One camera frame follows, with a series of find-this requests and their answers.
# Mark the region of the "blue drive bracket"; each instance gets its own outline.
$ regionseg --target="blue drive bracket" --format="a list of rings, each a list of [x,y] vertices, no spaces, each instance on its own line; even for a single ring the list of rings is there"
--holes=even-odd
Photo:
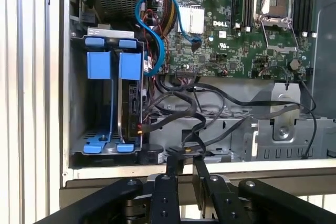
[[[112,78],[111,52],[87,52],[88,79]]]
[[[140,81],[142,55],[121,52],[119,57],[119,78]]]
[[[85,45],[88,47],[104,47],[105,40],[103,38],[88,37],[85,39]]]
[[[98,132],[95,136],[86,139],[83,152],[88,154],[99,154],[109,142],[110,138],[108,132]]]
[[[119,40],[119,47],[120,48],[136,48],[136,41],[135,40],[127,40],[127,39],[121,39]]]
[[[134,151],[134,144],[117,144],[117,152],[127,153]]]

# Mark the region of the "metal frame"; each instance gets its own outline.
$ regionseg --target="metal frame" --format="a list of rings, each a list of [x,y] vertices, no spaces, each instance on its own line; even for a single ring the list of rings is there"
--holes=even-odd
[[[0,0],[3,223],[59,209],[59,0]]]
[[[233,185],[246,178],[255,178],[268,183],[276,188],[286,191],[295,196],[335,194],[336,189],[333,186],[336,183],[336,168],[306,168],[293,170],[265,170],[256,172],[227,172],[220,173],[229,178]],[[136,177],[145,182],[147,176]],[[60,190],[60,207],[64,208],[70,204],[86,197],[104,186],[110,185],[119,180],[119,178],[105,179],[82,179],[72,180],[67,183],[66,188]],[[197,204],[192,185],[192,175],[183,175],[178,181],[178,197],[180,205]]]
[[[69,0],[65,0],[64,3],[64,18],[65,21],[69,19]],[[321,3],[319,4],[319,9],[323,9],[325,6],[330,5],[331,3],[334,3],[334,0],[318,0]],[[89,179],[92,182],[98,183],[99,180],[91,180],[91,179],[104,179],[104,178],[120,178],[120,177],[128,177],[128,176],[134,176],[134,177],[145,177],[149,174],[154,173],[163,173],[165,171],[164,165],[159,166],[129,166],[129,167],[102,167],[102,168],[81,168],[81,169],[71,169],[69,168],[69,86],[68,86],[68,74],[69,74],[69,27],[68,23],[65,22],[64,26],[64,72],[63,72],[63,81],[64,81],[64,89],[63,89],[63,152],[62,152],[62,186],[65,188],[69,183],[73,182],[71,180],[75,179]],[[317,41],[318,47],[316,48],[316,52],[319,54],[327,54],[329,55],[330,48],[326,48],[322,42],[319,42],[319,39]],[[315,66],[316,70],[318,72],[322,71],[333,71],[332,69],[329,70],[328,66],[330,64],[330,61],[323,61],[323,59],[317,59],[318,62],[315,63],[321,63],[321,67]],[[333,97],[332,95],[325,96],[323,92],[319,92],[320,89],[326,88],[330,92],[334,92],[334,89],[332,88],[334,85],[334,79],[330,78],[328,83],[325,83],[325,80],[323,80],[322,77],[316,76],[316,72],[314,72],[314,82],[316,85],[320,85],[320,88],[318,88],[316,85],[314,86],[314,97],[316,98],[317,102],[320,102],[321,107],[317,108],[317,114],[322,116],[329,116],[332,117],[336,114],[336,108],[326,108],[325,104],[327,104],[328,97]],[[238,85],[244,85],[242,84],[242,81],[239,80]],[[252,85],[250,89],[247,90],[241,90],[239,92],[239,95],[244,98],[248,98],[250,93],[252,93],[253,88],[255,86]],[[315,160],[307,160],[307,161],[271,161],[271,162],[246,162],[246,163],[225,163],[225,164],[209,164],[207,165],[207,168],[210,173],[217,173],[217,174],[227,174],[227,173],[245,173],[247,175],[253,175],[256,172],[261,173],[263,172],[263,178],[267,177],[273,177],[274,173],[281,171],[282,178],[286,178],[288,176],[293,176],[293,173],[298,173],[299,171],[307,170],[309,172],[309,175],[311,176],[311,179],[313,182],[312,185],[321,185],[322,183],[327,182],[325,177],[322,176],[314,176],[317,173],[317,170],[319,172],[323,172],[327,169],[332,169],[335,173],[336,169],[336,161],[332,159],[315,159]],[[184,174],[191,174],[191,166],[185,166]],[[288,178],[286,180],[287,184],[291,182],[291,178]],[[322,190],[322,187],[317,187],[316,190]]]

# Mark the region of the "wire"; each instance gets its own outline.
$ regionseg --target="wire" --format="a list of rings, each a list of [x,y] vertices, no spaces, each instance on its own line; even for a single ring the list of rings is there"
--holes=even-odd
[[[138,1],[138,3],[137,3],[137,5],[136,5],[136,7],[135,7],[135,16],[137,17],[139,14],[138,14],[138,12],[139,12],[139,7],[138,7],[138,5],[140,5],[140,3],[141,2],[143,2],[144,0],[139,0]],[[193,41],[193,39],[191,39],[187,34],[186,34],[186,32],[185,32],[185,30],[183,29],[183,27],[182,27],[182,19],[181,19],[181,13],[180,13],[180,9],[179,9],[179,4],[177,3],[177,1],[176,0],[172,0],[173,2],[174,2],[174,5],[175,5],[175,7],[176,7],[176,9],[177,9],[177,17],[178,17],[178,19],[179,19],[179,21],[178,21],[178,24],[179,24],[179,27],[180,27],[180,30],[181,30],[181,34],[182,34],[182,36],[186,39],[186,40],[188,40],[190,43],[193,43],[193,42],[195,42],[195,41],[200,41],[200,39],[199,38],[195,38],[195,40]]]
[[[197,105],[194,99],[188,97],[187,95],[180,93],[180,92],[176,92],[176,91],[170,91],[170,92],[166,92],[162,95],[160,95],[157,99],[155,99],[150,106],[147,107],[147,109],[144,112],[144,116],[146,117],[149,112],[152,110],[152,108],[154,106],[156,106],[157,104],[159,104],[161,101],[163,101],[164,99],[166,99],[167,97],[170,96],[176,96],[184,101],[186,101],[187,103],[189,103],[191,106],[184,110],[184,111],[175,111],[174,113],[172,113],[172,115],[166,117],[165,119],[163,119],[162,121],[160,121],[159,123],[155,123],[155,124],[142,124],[141,125],[141,130],[143,133],[147,133],[147,132],[152,132],[152,131],[156,131],[159,128],[165,126],[166,124],[177,120],[179,118],[184,118],[187,116],[194,116],[196,114],[197,111]]]
[[[152,35],[153,38],[155,38],[155,40],[158,43],[158,50],[159,50],[159,57],[157,59],[156,64],[154,65],[153,69],[151,71],[149,71],[148,73],[144,73],[145,76],[153,76],[155,75],[158,71],[160,66],[163,64],[164,61],[164,45],[163,45],[163,41],[160,39],[160,37],[151,29],[149,28],[141,19],[140,19],[140,5],[144,0],[139,0],[135,6],[135,18],[137,19],[137,22],[143,27],[145,28],[149,34]]]
[[[312,116],[313,118],[313,123],[314,123],[314,130],[313,130],[313,134],[311,137],[311,140],[308,144],[308,147],[306,149],[305,154],[302,156],[302,159],[304,158],[308,158],[309,155],[309,151],[310,151],[310,147],[314,142],[315,136],[316,136],[316,131],[317,131],[317,121],[316,121],[316,117],[314,115],[314,113],[305,105],[300,104],[298,102],[293,102],[293,101],[250,101],[250,102],[242,102],[239,101],[235,98],[233,98],[231,95],[225,93],[223,90],[209,85],[209,84],[205,84],[205,83],[191,83],[185,86],[181,86],[181,87],[171,87],[171,90],[176,90],[176,91],[183,91],[192,87],[199,87],[199,88],[204,88],[204,89],[212,89],[212,90],[216,90],[219,93],[221,93],[221,95],[223,95],[226,99],[230,100],[231,102],[240,105],[240,106],[279,106],[279,105],[288,105],[288,104],[296,104],[299,105],[303,108],[305,108]]]
[[[261,76],[264,72],[272,69],[272,68],[279,68],[281,69],[284,74],[286,75],[286,82],[289,83],[289,79],[290,79],[290,74],[288,73],[288,71],[283,67],[283,66],[278,66],[278,65],[273,65],[273,66],[269,66],[267,68],[264,68],[262,71],[260,71],[260,73],[258,74],[258,76]]]
[[[238,122],[236,122],[234,125],[232,125],[227,131],[222,133],[220,136],[218,136],[218,137],[216,137],[216,138],[214,138],[210,141],[205,142],[204,145],[207,147],[207,146],[210,146],[212,144],[218,143],[219,141],[228,137],[232,132],[234,132],[236,129],[238,129],[248,118],[255,118],[255,119],[258,119],[258,120],[272,119],[272,118],[276,118],[277,116],[280,116],[280,115],[282,115],[286,112],[293,111],[293,110],[296,110],[296,109],[300,109],[300,106],[297,105],[297,104],[284,107],[283,109],[281,109],[277,112],[271,112],[271,113],[264,114],[264,115],[247,116],[247,117],[239,120]],[[188,149],[190,149],[191,151],[196,151],[200,148],[201,147],[197,146],[197,145],[188,147]]]
[[[196,135],[195,133],[201,131],[202,129],[210,127],[212,124],[214,124],[217,121],[217,119],[220,117],[220,115],[222,114],[222,112],[224,111],[225,105],[226,105],[225,98],[219,92],[217,92],[216,90],[196,90],[195,92],[212,92],[212,93],[218,94],[219,97],[222,99],[222,107],[218,110],[218,112],[214,116],[214,118],[210,122],[208,122],[207,124],[205,124],[205,125],[196,124],[195,126],[193,126],[192,132],[189,135],[187,135],[185,137],[185,139],[182,140],[182,146],[186,142],[191,141],[192,137],[194,137]]]
[[[219,64],[217,63],[214,63],[214,62],[207,62],[207,63],[204,63],[203,65],[201,65],[195,72],[195,75],[193,77],[193,80],[192,80],[192,83],[195,82],[196,78],[197,78],[197,75],[200,73],[201,70],[203,70],[204,68],[208,67],[208,66],[215,66],[215,67],[218,67],[219,69],[221,69],[224,73],[224,75],[227,75],[228,72],[225,68],[221,67]]]
[[[302,77],[300,75],[298,75],[298,78],[300,79],[300,82],[301,82],[303,88],[306,90],[309,98],[313,102],[313,108],[311,109],[311,111],[314,111],[316,109],[316,101],[315,101],[314,97],[312,96],[312,94],[310,93],[310,91],[309,91],[307,85],[305,84],[305,82],[303,81]]]
[[[163,64],[164,62],[164,45],[163,45],[163,41],[160,39],[160,37],[151,29],[149,28],[140,18],[140,5],[142,2],[144,2],[145,0],[139,0],[135,6],[135,18],[137,20],[137,22],[143,27],[145,28],[149,34],[151,34],[155,40],[158,42],[159,44],[159,56],[158,56],[158,61],[156,62],[155,66],[153,67],[153,69],[148,72],[148,73],[145,73],[146,76],[153,76],[155,75],[158,71],[159,71],[159,68],[160,66]],[[180,13],[180,10],[179,10],[179,4],[177,3],[176,0],[172,0],[175,4],[175,7],[177,9],[177,16],[178,16],[178,24],[179,24],[179,27],[180,27],[180,30],[181,30],[181,34],[182,36],[188,40],[190,43],[194,43],[196,41],[200,41],[199,38],[197,39],[190,39],[190,37],[186,34],[186,32],[184,31],[183,27],[182,27],[182,22],[181,22],[181,13]]]

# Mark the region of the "black cable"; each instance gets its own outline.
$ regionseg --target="black cable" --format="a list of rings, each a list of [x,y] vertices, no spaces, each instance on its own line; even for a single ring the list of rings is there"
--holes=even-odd
[[[298,78],[299,78],[299,80],[300,80],[301,85],[302,85],[303,88],[306,90],[306,92],[307,92],[309,98],[310,98],[311,101],[313,102],[313,108],[311,109],[311,111],[314,111],[314,110],[316,109],[316,101],[315,101],[314,97],[312,96],[312,94],[310,93],[310,91],[309,91],[307,85],[305,84],[305,82],[303,81],[302,77],[301,77],[300,75],[298,75]]]
[[[217,114],[214,116],[214,118],[208,122],[207,124],[205,125],[201,125],[201,124],[196,124],[195,126],[193,126],[192,128],[192,133],[187,135],[185,137],[185,139],[182,140],[182,146],[186,143],[186,142],[189,142],[191,141],[192,137],[194,136],[194,134],[196,134],[197,132],[201,131],[202,129],[205,129],[209,126],[211,126],[213,123],[215,123],[217,121],[217,119],[220,117],[220,115],[222,114],[222,112],[224,111],[225,109],[225,98],[217,91],[215,90],[196,90],[195,92],[212,92],[212,93],[216,93],[219,95],[219,97],[221,97],[222,99],[222,107],[218,110]]]
[[[246,119],[248,119],[249,117],[246,117],[246,118],[243,118],[241,120],[239,120],[238,122],[236,122],[234,125],[232,125],[227,131],[225,131],[223,134],[221,134],[220,136],[210,140],[210,141],[207,141],[204,143],[205,147],[209,146],[209,145],[212,145],[212,144],[215,144],[215,143],[218,143],[219,141],[223,140],[224,138],[226,138],[227,136],[229,136],[232,132],[234,132],[236,129],[239,128],[239,126],[242,125],[242,123],[244,123],[246,121]],[[191,146],[191,147],[188,147],[187,149],[191,150],[191,151],[197,151],[200,149],[200,146],[198,145],[195,145],[195,146]]]
[[[307,109],[307,111],[311,114],[312,118],[313,118],[313,123],[314,123],[314,130],[313,130],[313,134],[311,137],[311,140],[308,144],[308,147],[304,153],[304,155],[302,156],[302,159],[307,159],[308,155],[309,155],[309,151],[310,151],[310,147],[312,146],[315,136],[316,136],[316,130],[317,130],[317,121],[316,121],[316,117],[313,114],[313,112],[305,105],[300,104],[298,102],[293,102],[293,101],[250,101],[250,102],[241,102],[235,98],[233,98],[231,95],[225,93],[223,90],[209,85],[209,84],[205,84],[205,83],[191,83],[182,87],[172,87],[171,90],[178,90],[178,91],[183,91],[185,89],[191,88],[191,87],[199,87],[199,88],[204,88],[204,89],[211,89],[211,90],[216,90],[219,93],[221,93],[222,96],[224,96],[226,99],[232,101],[233,103],[240,105],[240,106],[279,106],[279,105],[288,105],[288,104],[296,104],[299,105],[301,107],[304,107],[305,109]]]
[[[144,112],[144,116],[146,117],[148,115],[148,113],[151,111],[151,109],[156,106],[157,104],[159,104],[161,101],[163,101],[164,99],[166,99],[169,96],[176,96],[184,101],[186,101],[187,103],[189,103],[191,106],[184,110],[184,111],[175,111],[174,113],[172,113],[170,116],[166,117],[165,119],[163,119],[162,121],[160,121],[159,123],[155,123],[155,124],[142,124],[141,125],[141,131],[142,133],[147,133],[147,132],[152,132],[152,131],[156,131],[159,128],[165,126],[166,124],[179,119],[179,118],[184,118],[187,116],[194,116],[196,111],[197,111],[197,105],[194,99],[188,97],[185,94],[179,93],[179,92],[175,92],[175,91],[170,91],[170,92],[166,92],[162,95],[160,95],[157,99],[155,99],[145,110]]]
[[[286,112],[297,110],[297,109],[300,109],[300,106],[295,104],[295,105],[291,105],[291,106],[286,106],[283,109],[281,109],[279,111],[276,111],[276,112],[271,112],[271,113],[263,114],[263,115],[247,116],[247,117],[239,120],[237,123],[235,123],[233,126],[231,126],[227,131],[225,131],[220,136],[218,136],[218,137],[216,137],[216,138],[214,138],[210,141],[205,142],[205,146],[207,147],[209,145],[218,143],[219,141],[223,140],[224,138],[229,136],[232,132],[234,132],[236,129],[238,129],[238,127],[241,126],[242,123],[244,123],[248,118],[255,118],[255,119],[259,119],[259,120],[272,119],[272,118],[276,118],[277,116],[280,116],[280,115],[282,115]],[[192,150],[192,151],[196,151],[196,150],[200,149],[200,146],[195,145],[195,146],[189,147],[189,149]]]
[[[197,97],[195,89],[193,89],[193,93],[194,93],[194,97],[195,97],[196,103],[197,103],[197,105],[198,105],[198,107],[200,109],[200,112],[203,113],[203,110],[202,110],[202,107],[201,107],[201,103],[200,103],[200,101],[199,101],[199,99]]]
[[[168,110],[168,109],[165,109],[163,107],[160,107],[158,105],[155,106],[158,110],[160,110],[161,112],[163,113],[166,113],[166,114],[173,114],[173,113],[176,113],[178,111],[176,110]],[[202,116],[201,114],[199,113],[195,113],[195,115],[191,116],[193,118],[196,118],[198,120],[200,120],[201,122],[199,124],[197,124],[201,129],[203,129],[205,127],[205,123],[206,123],[206,118],[204,116]],[[203,152],[202,154],[205,154],[205,151],[206,151],[206,147],[205,147],[205,144],[204,142],[202,141],[202,139],[197,135],[195,134],[194,132],[191,133],[192,135],[192,139],[193,139],[193,142],[197,142],[198,143],[198,146],[199,148],[198,149],[202,149]]]

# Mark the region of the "circuit board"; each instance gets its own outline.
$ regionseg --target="circuit board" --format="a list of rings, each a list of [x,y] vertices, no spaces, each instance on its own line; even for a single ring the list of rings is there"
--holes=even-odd
[[[225,69],[231,78],[258,78],[258,73],[266,66],[283,66],[288,68],[292,59],[300,61],[297,72],[306,73],[310,67],[315,38],[296,36],[290,30],[252,27],[249,32],[235,29],[232,24],[233,0],[177,0],[179,6],[199,6],[204,9],[204,31],[198,36],[202,46],[192,52],[191,44],[178,30],[178,22],[168,35],[169,62],[161,73],[176,75],[181,70],[194,72],[207,62],[215,62]],[[297,51],[281,52],[268,49],[265,35],[270,45],[295,47]],[[220,77],[222,71],[217,67],[206,67],[200,76]],[[263,79],[285,79],[280,70],[268,70],[260,77]]]

